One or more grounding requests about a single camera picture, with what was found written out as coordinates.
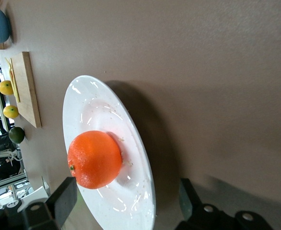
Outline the yellow plastic fork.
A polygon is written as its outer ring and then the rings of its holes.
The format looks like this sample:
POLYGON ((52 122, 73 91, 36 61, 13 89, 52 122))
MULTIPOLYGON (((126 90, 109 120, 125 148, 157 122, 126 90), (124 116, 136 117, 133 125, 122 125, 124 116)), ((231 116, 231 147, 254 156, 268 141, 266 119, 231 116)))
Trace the yellow plastic fork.
POLYGON ((8 64, 8 67, 9 67, 10 79, 11 79, 11 81, 13 81, 13 68, 12 68, 12 64, 11 64, 11 62, 7 58, 5 58, 5 60, 6 60, 7 64, 8 64))

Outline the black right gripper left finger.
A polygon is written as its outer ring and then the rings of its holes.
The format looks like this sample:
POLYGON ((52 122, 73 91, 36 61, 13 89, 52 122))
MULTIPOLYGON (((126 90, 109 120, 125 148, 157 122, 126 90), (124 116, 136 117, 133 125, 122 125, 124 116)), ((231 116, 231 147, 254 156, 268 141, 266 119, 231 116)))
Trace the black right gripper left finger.
POLYGON ((75 177, 67 177, 46 201, 52 218, 62 227, 77 202, 75 177))

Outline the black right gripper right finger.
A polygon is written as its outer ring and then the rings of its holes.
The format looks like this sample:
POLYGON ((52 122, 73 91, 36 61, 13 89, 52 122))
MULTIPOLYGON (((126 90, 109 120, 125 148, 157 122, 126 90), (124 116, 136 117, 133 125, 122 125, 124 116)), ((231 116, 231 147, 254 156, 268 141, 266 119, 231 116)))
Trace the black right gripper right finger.
POLYGON ((179 184, 179 205, 185 221, 202 204, 194 186, 188 178, 181 178, 179 184))

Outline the yellow lemon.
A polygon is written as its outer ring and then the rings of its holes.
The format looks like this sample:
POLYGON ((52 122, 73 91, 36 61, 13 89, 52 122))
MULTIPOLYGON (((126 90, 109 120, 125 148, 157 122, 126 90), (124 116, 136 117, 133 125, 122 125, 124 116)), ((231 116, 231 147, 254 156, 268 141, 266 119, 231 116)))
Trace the yellow lemon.
POLYGON ((19 116, 18 108, 14 105, 4 107, 3 114, 6 118, 15 119, 19 116))
POLYGON ((13 87, 10 80, 0 82, 0 93, 3 95, 13 95, 13 87))

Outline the yellow plastic knife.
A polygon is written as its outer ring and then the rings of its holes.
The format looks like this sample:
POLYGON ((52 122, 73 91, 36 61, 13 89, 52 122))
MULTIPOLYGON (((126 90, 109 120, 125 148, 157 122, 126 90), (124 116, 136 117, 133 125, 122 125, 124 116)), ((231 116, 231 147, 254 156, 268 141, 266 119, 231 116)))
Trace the yellow plastic knife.
POLYGON ((17 84, 16 84, 16 79, 15 79, 15 74, 14 74, 14 69, 13 69, 13 64, 12 64, 11 58, 10 58, 9 63, 10 63, 10 67, 11 67, 10 73, 11 73, 11 79, 12 79, 12 84, 13 84, 14 96, 15 96, 16 102, 19 103, 20 102, 20 96, 19 96, 19 93, 18 93, 18 88, 17 88, 17 84))

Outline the orange fruit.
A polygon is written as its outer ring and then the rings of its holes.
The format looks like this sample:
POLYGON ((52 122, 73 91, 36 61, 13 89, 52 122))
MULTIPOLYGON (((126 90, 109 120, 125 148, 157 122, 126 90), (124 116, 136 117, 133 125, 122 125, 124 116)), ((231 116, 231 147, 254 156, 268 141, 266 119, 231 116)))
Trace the orange fruit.
POLYGON ((77 183, 87 189, 110 184, 122 167, 122 156, 114 139, 102 131, 79 134, 68 149, 68 166, 77 183))

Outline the green lime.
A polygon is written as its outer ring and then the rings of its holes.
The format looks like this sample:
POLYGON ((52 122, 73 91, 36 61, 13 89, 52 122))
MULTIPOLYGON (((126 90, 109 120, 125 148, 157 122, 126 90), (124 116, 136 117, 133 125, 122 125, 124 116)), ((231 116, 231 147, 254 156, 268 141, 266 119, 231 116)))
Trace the green lime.
POLYGON ((20 144, 25 138, 25 132, 21 127, 13 127, 9 131, 9 138, 15 144, 20 144))

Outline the white plate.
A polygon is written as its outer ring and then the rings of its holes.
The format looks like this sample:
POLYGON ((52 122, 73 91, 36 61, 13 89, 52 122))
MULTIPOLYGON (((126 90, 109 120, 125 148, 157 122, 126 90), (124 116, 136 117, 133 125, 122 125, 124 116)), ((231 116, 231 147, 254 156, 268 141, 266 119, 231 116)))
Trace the white plate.
POLYGON ((102 81, 82 75, 68 86, 63 103, 63 133, 68 147, 89 130, 108 133, 119 145, 123 165, 110 184, 79 187, 103 230, 153 230, 156 199, 150 162, 140 134, 117 95, 102 81))

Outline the wooden cutting board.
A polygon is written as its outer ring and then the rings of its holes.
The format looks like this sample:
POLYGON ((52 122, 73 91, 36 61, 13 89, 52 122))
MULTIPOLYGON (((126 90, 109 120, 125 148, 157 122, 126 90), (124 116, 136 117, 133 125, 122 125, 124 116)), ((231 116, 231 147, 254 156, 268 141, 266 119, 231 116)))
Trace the wooden cutting board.
POLYGON ((12 57, 12 69, 19 95, 19 114, 35 128, 42 126, 35 91, 30 53, 23 51, 12 57))

